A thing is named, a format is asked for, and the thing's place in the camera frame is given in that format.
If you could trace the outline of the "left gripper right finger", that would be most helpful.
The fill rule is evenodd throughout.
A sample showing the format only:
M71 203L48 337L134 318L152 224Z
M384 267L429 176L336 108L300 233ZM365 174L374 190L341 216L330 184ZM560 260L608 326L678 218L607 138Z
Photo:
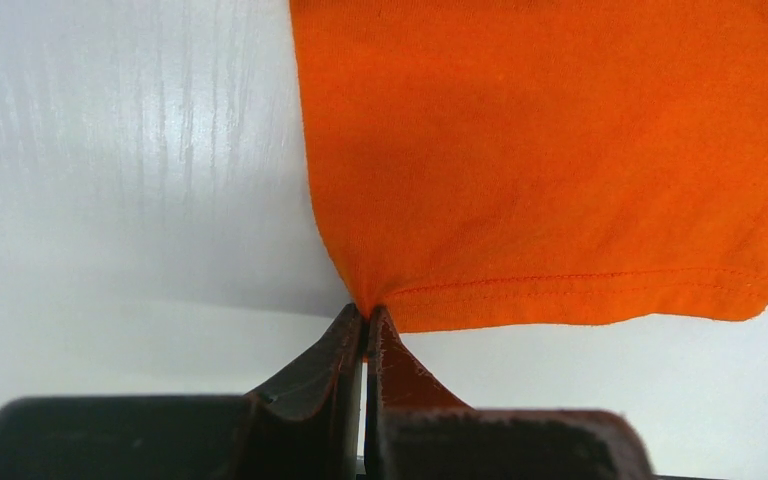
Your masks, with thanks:
M370 479L652 479L631 425L604 410L487 410L447 389L369 319L365 468Z

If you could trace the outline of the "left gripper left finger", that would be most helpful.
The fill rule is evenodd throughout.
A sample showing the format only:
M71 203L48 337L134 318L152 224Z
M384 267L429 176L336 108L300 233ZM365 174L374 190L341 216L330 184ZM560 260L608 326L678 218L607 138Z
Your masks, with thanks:
M29 397L0 409L0 479L352 479L365 323L242 395Z

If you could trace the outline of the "orange t-shirt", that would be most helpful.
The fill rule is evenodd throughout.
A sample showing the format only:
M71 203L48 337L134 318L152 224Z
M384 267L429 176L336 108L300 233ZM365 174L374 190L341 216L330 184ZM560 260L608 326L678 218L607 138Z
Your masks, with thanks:
M768 1L293 1L315 219L403 332L768 306Z

